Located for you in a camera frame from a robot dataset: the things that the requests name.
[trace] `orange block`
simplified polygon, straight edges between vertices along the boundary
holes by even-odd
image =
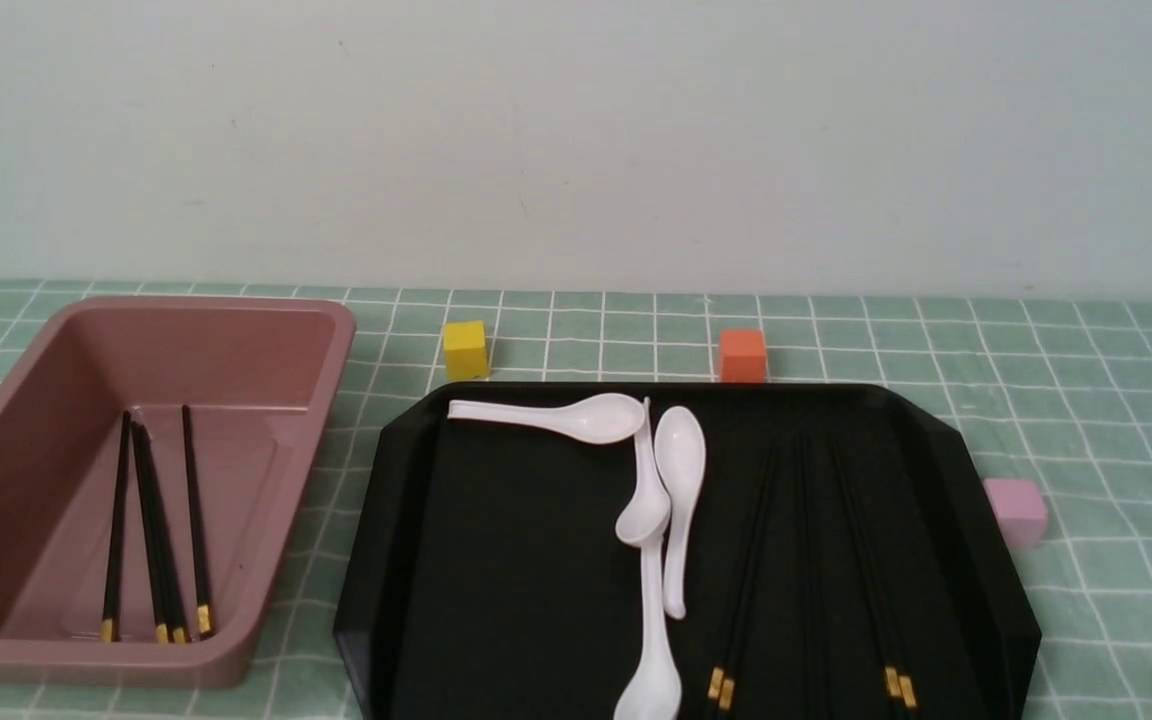
[[[767,381],[767,343],[763,342],[763,331],[730,328],[718,336],[718,379]]]

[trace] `white wall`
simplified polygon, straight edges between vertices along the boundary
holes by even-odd
[[[0,0],[0,275],[1152,297],[1152,3]]]

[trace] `gold chopstick tip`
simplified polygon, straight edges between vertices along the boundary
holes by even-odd
[[[211,637],[211,606],[198,606],[198,637]]]
[[[722,692],[718,695],[718,710],[732,710],[732,694],[736,692],[736,680],[723,679]]]
[[[882,667],[882,677],[887,680],[887,695],[892,698],[901,697],[900,674],[896,673],[895,667],[890,665]]]
[[[914,680],[910,680],[909,675],[900,676],[900,694],[905,698],[905,707],[918,710],[918,698],[914,697]]]
[[[708,674],[708,699],[718,700],[719,691],[723,688],[723,669],[722,667],[714,667],[713,673]]]

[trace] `wooden cube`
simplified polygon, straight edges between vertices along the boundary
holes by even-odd
[[[763,331],[728,328],[718,336],[718,379],[767,381],[767,343],[763,341]]]
[[[488,377],[488,334],[483,320],[444,325],[444,363],[449,381]]]
[[[986,478],[984,493],[993,506],[1007,547],[1038,547],[1047,533],[1047,506],[1037,484],[1018,478]]]

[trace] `pink plastic container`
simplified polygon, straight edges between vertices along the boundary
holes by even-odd
[[[54,316],[0,386],[0,680],[242,680],[353,329],[346,306],[303,300],[101,297]],[[182,404],[194,408],[215,635],[152,643],[132,483],[123,642],[97,642],[124,409],[152,437],[192,607]]]

